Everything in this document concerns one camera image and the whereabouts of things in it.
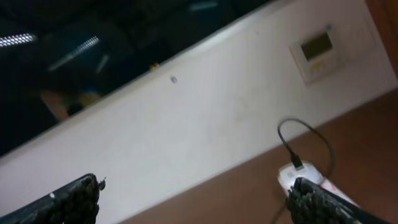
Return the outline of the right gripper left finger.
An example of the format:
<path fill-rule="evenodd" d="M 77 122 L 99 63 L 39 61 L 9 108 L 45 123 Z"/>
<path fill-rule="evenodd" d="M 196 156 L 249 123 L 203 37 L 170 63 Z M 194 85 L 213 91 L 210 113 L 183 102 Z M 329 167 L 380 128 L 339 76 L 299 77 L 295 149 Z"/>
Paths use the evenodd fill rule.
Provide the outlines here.
<path fill-rule="evenodd" d="M 95 224 L 106 181 L 94 174 L 80 178 L 1 217 L 1 224 Z"/>

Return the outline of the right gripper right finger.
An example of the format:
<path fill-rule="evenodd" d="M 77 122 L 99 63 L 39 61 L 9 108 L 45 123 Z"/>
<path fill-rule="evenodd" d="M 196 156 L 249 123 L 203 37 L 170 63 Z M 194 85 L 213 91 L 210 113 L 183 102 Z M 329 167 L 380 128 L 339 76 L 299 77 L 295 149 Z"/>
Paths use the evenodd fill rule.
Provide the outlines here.
<path fill-rule="evenodd" d="M 295 224 L 389 224 L 303 177 L 290 188 L 287 208 Z"/>

